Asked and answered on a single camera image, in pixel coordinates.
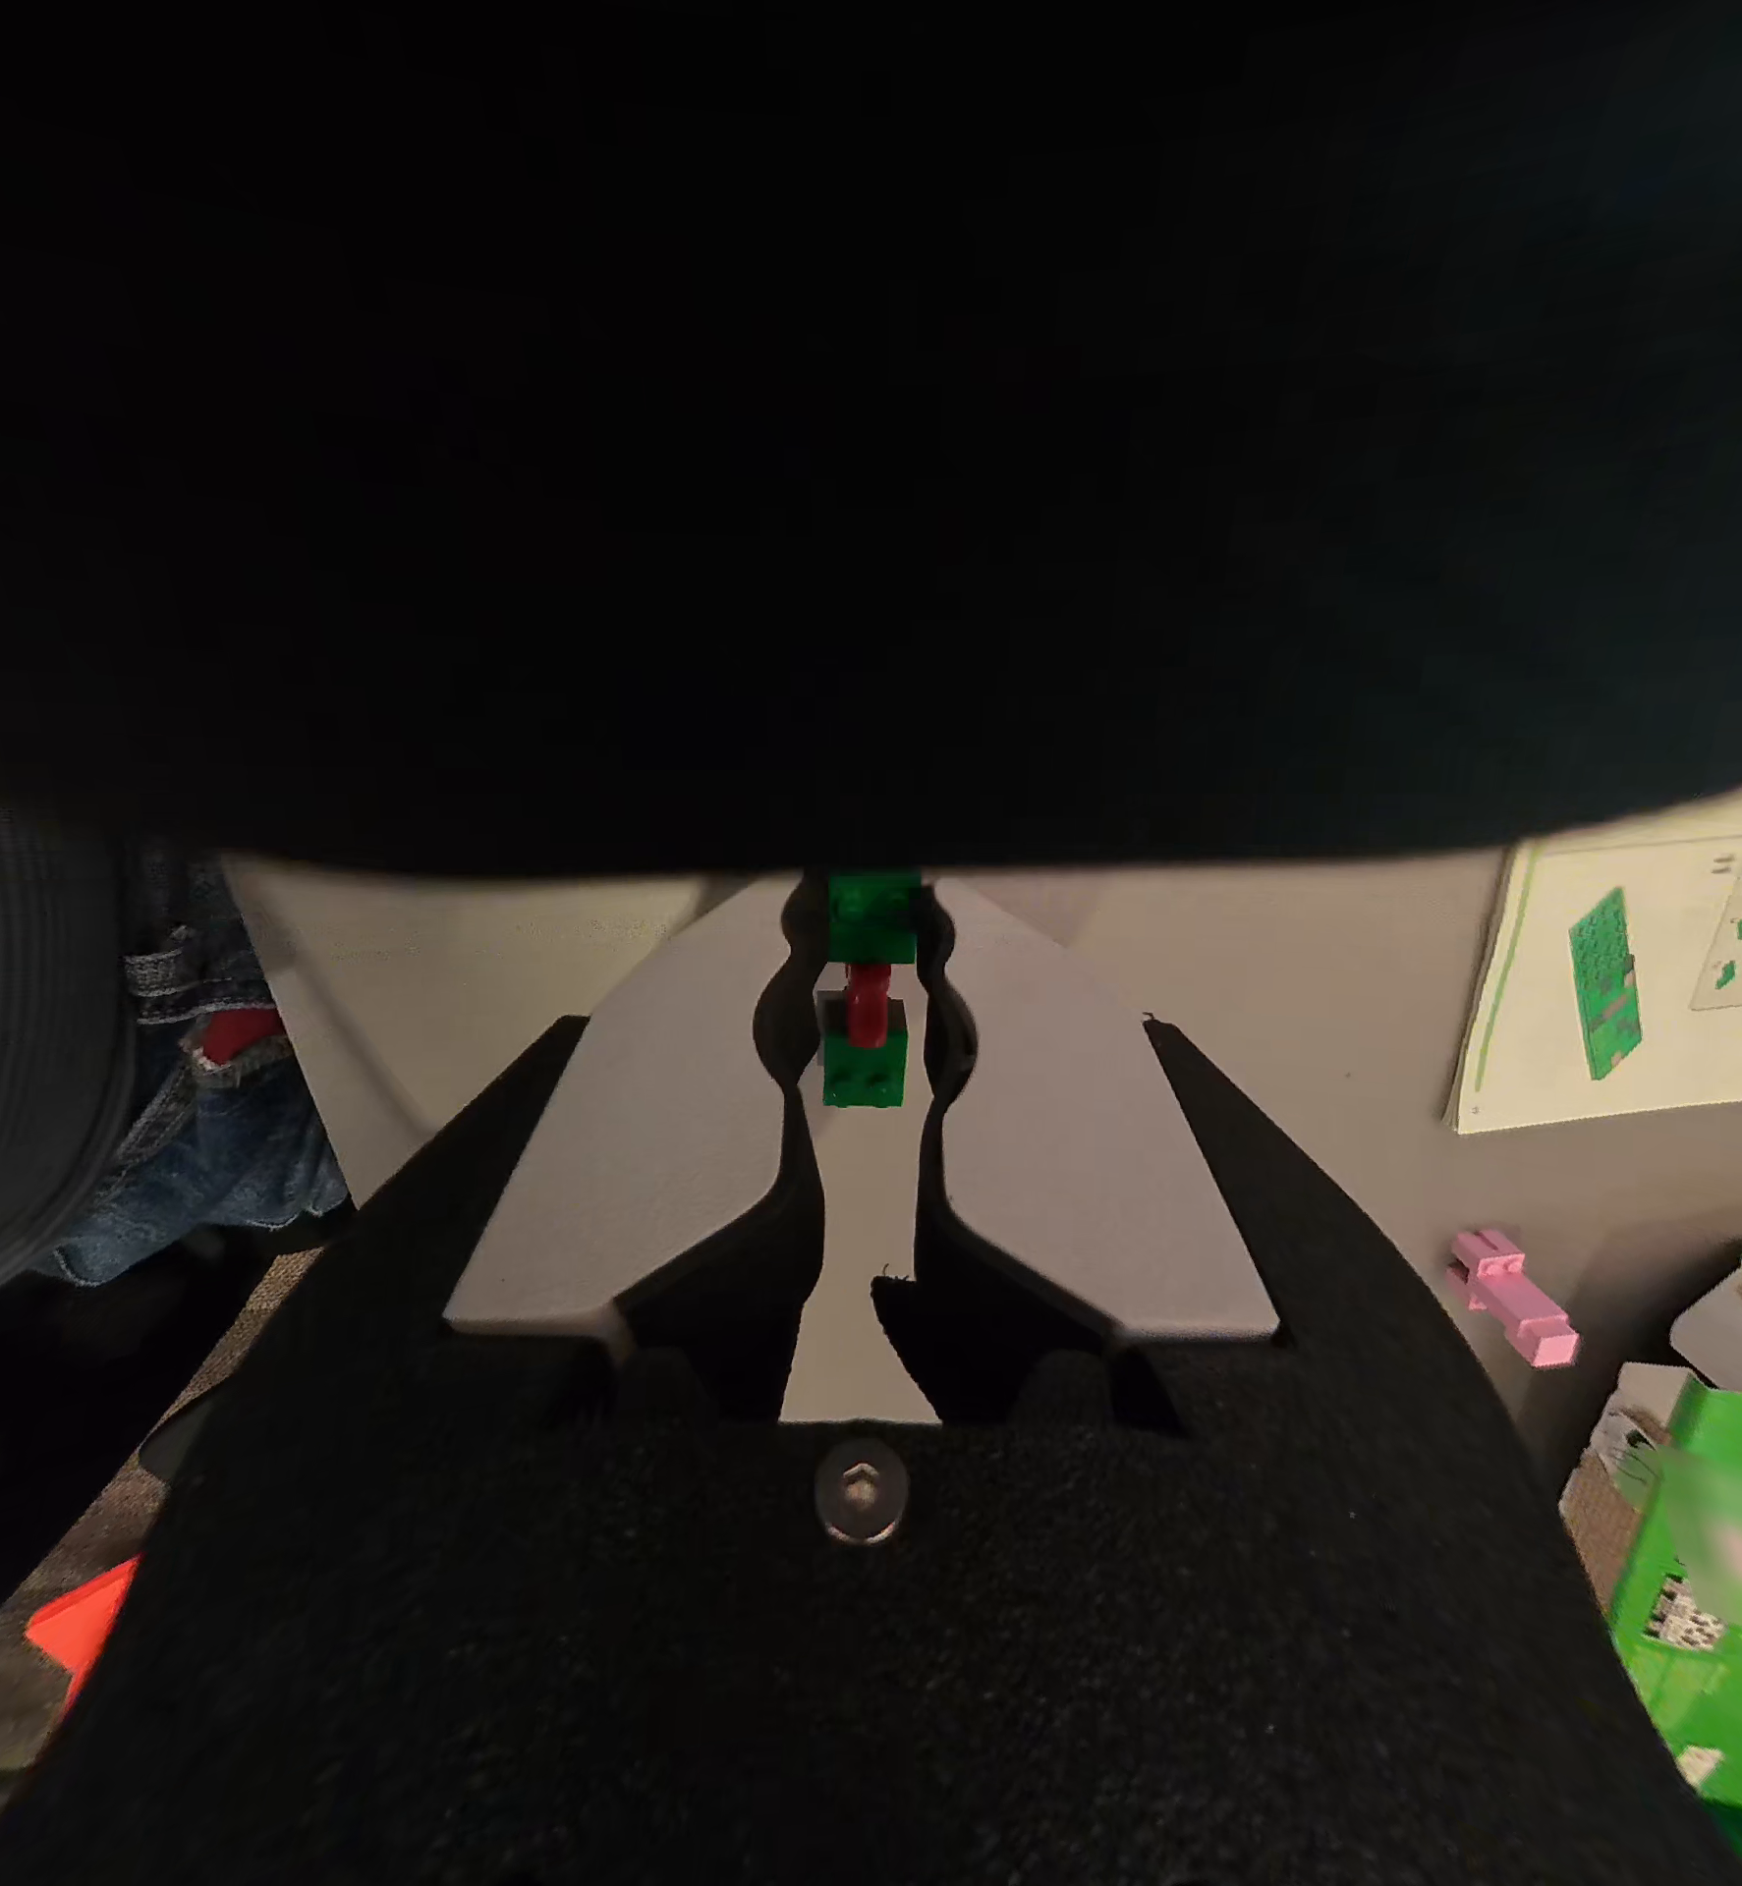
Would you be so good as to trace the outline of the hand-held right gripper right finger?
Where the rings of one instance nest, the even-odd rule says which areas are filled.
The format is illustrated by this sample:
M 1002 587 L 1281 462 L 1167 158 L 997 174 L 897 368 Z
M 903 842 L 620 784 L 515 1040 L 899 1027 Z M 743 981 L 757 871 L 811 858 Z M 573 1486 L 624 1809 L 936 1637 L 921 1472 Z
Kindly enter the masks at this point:
M 930 1107 L 912 1376 L 997 1425 L 1040 1365 L 1281 1335 L 1258 1262 L 1139 1012 L 972 878 L 919 905 Z

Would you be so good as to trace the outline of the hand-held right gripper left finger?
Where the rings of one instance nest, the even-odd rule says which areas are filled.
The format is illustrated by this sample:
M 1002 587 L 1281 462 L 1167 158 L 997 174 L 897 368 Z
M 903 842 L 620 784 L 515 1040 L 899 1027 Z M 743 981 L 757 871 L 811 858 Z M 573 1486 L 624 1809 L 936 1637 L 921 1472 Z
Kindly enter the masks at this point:
M 801 1080 L 820 894 L 759 878 L 584 1023 L 444 1309 L 468 1337 L 676 1351 L 723 1417 L 777 1423 L 825 1250 Z

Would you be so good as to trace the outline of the green and red brick assembly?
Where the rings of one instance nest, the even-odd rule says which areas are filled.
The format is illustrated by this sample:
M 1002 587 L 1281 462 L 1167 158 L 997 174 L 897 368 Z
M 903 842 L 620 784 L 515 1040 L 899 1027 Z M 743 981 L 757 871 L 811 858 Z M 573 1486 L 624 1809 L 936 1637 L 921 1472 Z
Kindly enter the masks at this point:
M 919 958 L 921 871 L 830 872 L 825 886 L 826 965 L 843 974 L 817 998 L 820 1100 L 835 1111 L 905 1102 L 908 1020 L 897 968 Z

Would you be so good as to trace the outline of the grey desk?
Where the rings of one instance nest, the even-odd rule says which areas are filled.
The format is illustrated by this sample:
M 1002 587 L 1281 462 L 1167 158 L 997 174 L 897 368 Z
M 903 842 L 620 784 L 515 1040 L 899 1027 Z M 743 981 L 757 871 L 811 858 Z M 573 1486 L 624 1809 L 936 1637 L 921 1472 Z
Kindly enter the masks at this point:
M 1742 814 L 1742 793 L 1612 827 Z M 561 1018 L 752 880 L 407 883 L 228 858 L 227 875 L 356 1204 Z M 1447 1107 L 1497 854 L 977 872 L 1121 1004 L 1177 1026 L 1445 1299 L 1494 1225 L 1581 1337 L 1539 1370 L 1450 1309 L 1536 1458 L 1566 1474 L 1620 1367 L 1742 1241 L 1742 1103 L 1460 1136 Z

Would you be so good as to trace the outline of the person's blue jeans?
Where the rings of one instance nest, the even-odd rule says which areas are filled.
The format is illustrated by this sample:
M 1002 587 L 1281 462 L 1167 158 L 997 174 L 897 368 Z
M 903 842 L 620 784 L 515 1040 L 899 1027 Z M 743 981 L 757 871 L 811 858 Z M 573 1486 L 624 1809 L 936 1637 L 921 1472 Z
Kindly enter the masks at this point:
M 102 1286 L 205 1231 L 280 1233 L 347 1208 L 337 1154 L 216 854 L 126 854 L 128 1124 L 41 1273 Z

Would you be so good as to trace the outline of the pink brick pig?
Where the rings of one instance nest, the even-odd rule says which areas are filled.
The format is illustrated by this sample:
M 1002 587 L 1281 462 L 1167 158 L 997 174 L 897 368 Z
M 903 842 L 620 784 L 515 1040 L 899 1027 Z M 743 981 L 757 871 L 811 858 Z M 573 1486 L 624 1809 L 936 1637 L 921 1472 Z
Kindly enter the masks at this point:
M 1575 1365 L 1579 1333 L 1566 1309 L 1529 1275 L 1525 1252 L 1505 1231 L 1487 1228 L 1457 1233 L 1448 1269 L 1467 1307 L 1500 1323 L 1509 1349 L 1532 1369 Z

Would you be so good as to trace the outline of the brick instruction booklet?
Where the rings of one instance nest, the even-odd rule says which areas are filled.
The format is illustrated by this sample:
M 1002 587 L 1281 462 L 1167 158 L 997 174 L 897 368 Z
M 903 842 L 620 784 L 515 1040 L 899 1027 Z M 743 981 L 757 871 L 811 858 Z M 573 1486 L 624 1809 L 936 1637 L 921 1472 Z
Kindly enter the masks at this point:
M 1518 846 L 1447 1107 L 1460 1136 L 1742 1103 L 1742 814 Z

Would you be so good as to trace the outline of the orange traffic cone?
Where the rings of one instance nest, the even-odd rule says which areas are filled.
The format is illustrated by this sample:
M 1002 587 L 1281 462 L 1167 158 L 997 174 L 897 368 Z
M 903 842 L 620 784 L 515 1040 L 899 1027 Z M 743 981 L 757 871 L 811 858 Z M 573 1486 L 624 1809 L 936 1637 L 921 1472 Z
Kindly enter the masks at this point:
M 58 1714 L 73 1710 L 101 1662 L 141 1561 L 141 1554 L 133 1554 L 79 1586 L 58 1592 L 28 1618 L 25 1643 L 65 1676 Z

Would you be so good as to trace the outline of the green plastic bin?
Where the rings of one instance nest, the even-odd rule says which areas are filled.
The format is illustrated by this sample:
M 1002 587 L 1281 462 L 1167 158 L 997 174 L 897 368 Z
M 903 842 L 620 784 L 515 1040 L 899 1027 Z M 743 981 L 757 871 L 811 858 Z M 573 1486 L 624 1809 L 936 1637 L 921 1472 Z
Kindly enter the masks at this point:
M 1742 1808 L 1742 1260 L 1623 1365 L 1559 1510 L 1692 1789 Z

